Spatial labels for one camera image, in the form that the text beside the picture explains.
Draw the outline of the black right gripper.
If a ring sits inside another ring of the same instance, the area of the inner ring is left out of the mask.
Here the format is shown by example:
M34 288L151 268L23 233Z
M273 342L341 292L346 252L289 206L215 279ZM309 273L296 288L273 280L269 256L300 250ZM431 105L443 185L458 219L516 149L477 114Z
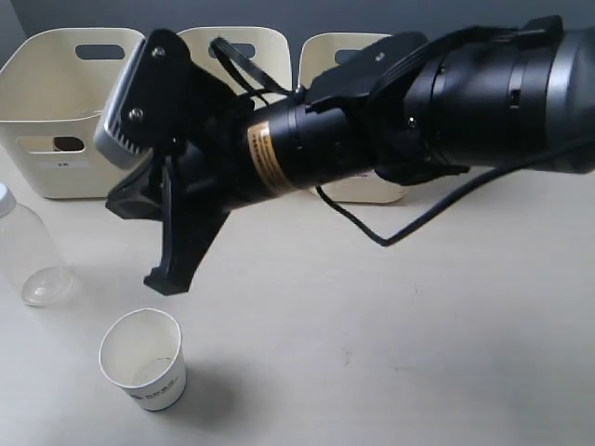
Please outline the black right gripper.
M186 141L165 159L161 259L143 279L160 295L190 290L231 210L377 164L360 113L346 103L317 111L307 91L289 91L260 68L235 75L243 94L195 64L176 82L175 128Z

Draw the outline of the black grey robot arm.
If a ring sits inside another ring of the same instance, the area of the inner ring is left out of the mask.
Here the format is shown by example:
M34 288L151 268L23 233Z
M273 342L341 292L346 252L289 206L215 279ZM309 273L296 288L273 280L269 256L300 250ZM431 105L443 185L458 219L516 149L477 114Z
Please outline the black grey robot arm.
M594 169L594 32L548 16L429 40L398 33L308 86L281 86L227 39L210 49L241 91L192 61L167 29L143 38L94 141L127 176L106 207L162 226L144 283L187 292L230 212L374 171L401 186L484 173L384 238L412 234L479 187L520 170Z

